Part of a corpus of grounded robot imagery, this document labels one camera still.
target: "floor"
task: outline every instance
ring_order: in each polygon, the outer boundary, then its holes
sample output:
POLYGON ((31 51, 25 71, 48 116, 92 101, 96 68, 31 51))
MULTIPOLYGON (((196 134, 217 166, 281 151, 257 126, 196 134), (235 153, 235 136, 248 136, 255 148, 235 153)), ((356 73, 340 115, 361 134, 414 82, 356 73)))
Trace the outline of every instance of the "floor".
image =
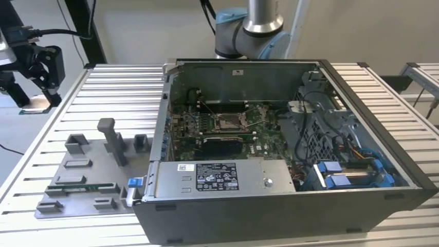
MULTIPOLYGON (((39 29, 61 28, 65 29, 65 23, 60 9, 53 0, 25 1, 16 0, 12 2, 23 23, 35 26, 39 29)), ((69 26, 71 22, 64 1, 60 1, 63 11, 67 15, 69 26)), ((81 47, 81 42, 76 39, 79 52, 87 62, 87 56, 81 47)), ((76 78, 83 70, 83 64, 69 35, 51 35, 40 38, 40 46, 56 45, 63 50, 65 78, 63 80, 59 93, 61 97, 69 90, 76 78)), ((16 82, 20 84, 28 96, 41 94, 41 91, 19 73, 16 82)), ((36 135, 40 132, 52 112, 43 115, 19 115, 20 109, 16 107, 9 96, 0 94, 0 144, 19 152, 25 152, 36 135)), ((21 156, 16 153, 0 149, 0 184, 7 179, 21 156)))
MULTIPOLYGON (((0 108, 0 144, 24 153, 51 113, 44 115, 19 115, 17 113, 17 108, 0 108)), ((0 157, 0 184, 3 184, 21 155, 0 149, 0 157)))

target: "yellow wire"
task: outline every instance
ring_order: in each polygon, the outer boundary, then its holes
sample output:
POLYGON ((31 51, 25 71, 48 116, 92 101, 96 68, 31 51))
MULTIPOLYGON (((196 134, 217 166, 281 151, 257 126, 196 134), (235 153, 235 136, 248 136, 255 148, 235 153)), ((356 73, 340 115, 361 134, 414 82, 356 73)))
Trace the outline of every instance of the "yellow wire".
POLYGON ((357 157, 364 158, 364 156, 359 152, 356 152, 356 150, 353 148, 351 148, 351 149, 352 149, 353 153, 357 155, 357 157))

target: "aluminum extrusion table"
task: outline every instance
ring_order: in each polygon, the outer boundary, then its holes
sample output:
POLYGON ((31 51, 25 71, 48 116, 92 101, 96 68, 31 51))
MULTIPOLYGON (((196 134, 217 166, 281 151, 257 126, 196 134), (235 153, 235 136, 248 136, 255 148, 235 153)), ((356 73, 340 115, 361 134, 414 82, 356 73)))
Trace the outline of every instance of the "aluminum extrusion table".
MULTIPOLYGON (((439 186, 439 133, 368 67, 333 64, 359 98, 439 186)), ((124 137, 153 135, 161 96, 161 65, 97 65, 84 70, 0 188, 0 245, 147 246, 133 214, 37 220, 33 210, 63 160, 69 134, 104 139, 101 117, 116 119, 124 137)), ((365 234, 200 246, 434 246, 439 244, 439 195, 416 210, 392 214, 365 234)))

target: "warning label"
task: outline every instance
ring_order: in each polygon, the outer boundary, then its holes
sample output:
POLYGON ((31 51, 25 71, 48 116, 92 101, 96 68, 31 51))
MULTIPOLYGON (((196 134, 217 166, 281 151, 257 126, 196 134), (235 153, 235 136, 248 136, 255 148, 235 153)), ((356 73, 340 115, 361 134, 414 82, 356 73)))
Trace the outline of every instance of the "warning label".
POLYGON ((239 190, 236 163, 197 164, 197 191, 239 190))

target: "motherboard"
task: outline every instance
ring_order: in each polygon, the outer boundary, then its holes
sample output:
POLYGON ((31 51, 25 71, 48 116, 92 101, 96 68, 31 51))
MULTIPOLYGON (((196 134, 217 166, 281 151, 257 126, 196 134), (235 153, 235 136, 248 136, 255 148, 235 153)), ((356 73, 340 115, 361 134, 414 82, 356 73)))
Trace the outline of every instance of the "motherboard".
POLYGON ((176 161, 293 160, 277 123, 284 109, 264 102, 176 105, 172 137, 176 161))

